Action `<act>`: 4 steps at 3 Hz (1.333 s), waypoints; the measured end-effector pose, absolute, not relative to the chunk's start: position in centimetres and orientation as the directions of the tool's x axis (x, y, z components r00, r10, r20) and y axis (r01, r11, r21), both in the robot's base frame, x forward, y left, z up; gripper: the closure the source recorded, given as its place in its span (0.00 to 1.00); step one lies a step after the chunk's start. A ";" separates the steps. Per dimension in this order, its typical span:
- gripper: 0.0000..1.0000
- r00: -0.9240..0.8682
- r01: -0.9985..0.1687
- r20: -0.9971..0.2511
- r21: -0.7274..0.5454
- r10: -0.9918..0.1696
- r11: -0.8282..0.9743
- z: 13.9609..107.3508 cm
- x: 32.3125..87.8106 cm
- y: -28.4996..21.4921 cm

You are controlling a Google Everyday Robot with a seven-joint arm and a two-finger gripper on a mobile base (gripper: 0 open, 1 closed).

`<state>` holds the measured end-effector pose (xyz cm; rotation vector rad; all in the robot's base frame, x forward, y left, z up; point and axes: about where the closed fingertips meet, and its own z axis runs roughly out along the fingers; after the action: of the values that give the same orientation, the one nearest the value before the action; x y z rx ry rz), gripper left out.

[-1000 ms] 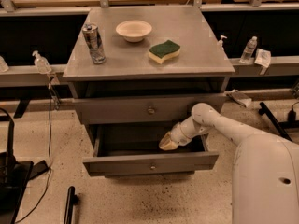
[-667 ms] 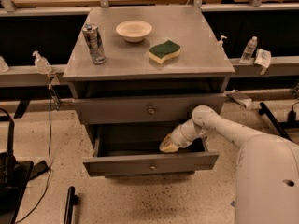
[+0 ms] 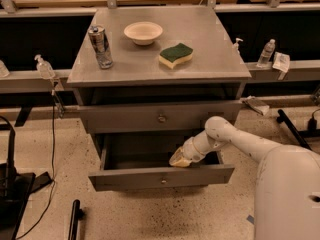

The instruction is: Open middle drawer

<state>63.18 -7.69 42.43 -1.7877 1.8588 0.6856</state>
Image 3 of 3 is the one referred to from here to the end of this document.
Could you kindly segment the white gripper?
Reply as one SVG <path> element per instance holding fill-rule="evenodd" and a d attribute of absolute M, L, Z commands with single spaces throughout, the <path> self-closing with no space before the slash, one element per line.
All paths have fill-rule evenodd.
<path fill-rule="evenodd" d="M 174 152 L 169 159 L 169 164 L 173 167 L 185 168 L 190 166 L 191 163 L 200 162 L 204 157 L 205 155 L 199 149 L 196 138 L 191 137 L 183 144 L 183 148 L 179 147 Z"/>

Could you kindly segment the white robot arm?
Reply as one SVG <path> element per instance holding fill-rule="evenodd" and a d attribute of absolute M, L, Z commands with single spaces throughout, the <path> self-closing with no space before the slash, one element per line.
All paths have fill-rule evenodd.
<path fill-rule="evenodd" d="M 320 240 L 320 156 L 241 131 L 219 116 L 170 158 L 174 167 L 198 163 L 231 144 L 258 163 L 254 201 L 255 240 Z"/>

